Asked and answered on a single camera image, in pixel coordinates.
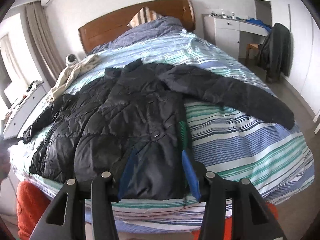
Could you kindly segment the person left hand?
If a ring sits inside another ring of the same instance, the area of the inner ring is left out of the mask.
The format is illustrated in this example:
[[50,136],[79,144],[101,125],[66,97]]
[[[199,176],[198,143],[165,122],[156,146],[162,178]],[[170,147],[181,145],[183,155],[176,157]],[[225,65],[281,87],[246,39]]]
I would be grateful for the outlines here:
[[1,149],[1,158],[0,158],[1,181],[3,181],[8,177],[10,169],[11,169],[10,154],[8,150]]

